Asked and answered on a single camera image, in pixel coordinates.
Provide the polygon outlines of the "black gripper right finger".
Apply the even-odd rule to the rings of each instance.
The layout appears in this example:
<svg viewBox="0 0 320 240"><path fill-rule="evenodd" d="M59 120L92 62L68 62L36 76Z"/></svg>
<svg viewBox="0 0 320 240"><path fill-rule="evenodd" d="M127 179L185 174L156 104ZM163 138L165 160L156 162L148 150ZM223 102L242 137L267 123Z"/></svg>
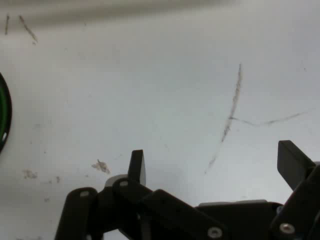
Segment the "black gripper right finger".
<svg viewBox="0 0 320 240"><path fill-rule="evenodd" d="M292 194L271 222L276 240L320 238L320 165L307 157L292 141L280 140L277 170Z"/></svg>

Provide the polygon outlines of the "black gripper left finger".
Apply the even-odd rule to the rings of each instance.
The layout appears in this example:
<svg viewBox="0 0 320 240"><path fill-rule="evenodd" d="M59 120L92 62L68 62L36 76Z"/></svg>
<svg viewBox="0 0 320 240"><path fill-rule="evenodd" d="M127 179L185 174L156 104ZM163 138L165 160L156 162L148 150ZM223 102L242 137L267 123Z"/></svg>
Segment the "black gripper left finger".
<svg viewBox="0 0 320 240"><path fill-rule="evenodd" d="M134 150L128 172L110 178L102 191L71 191L57 240L101 240L118 230L130 240L226 240L228 229L164 190L146 187L144 153Z"/></svg>

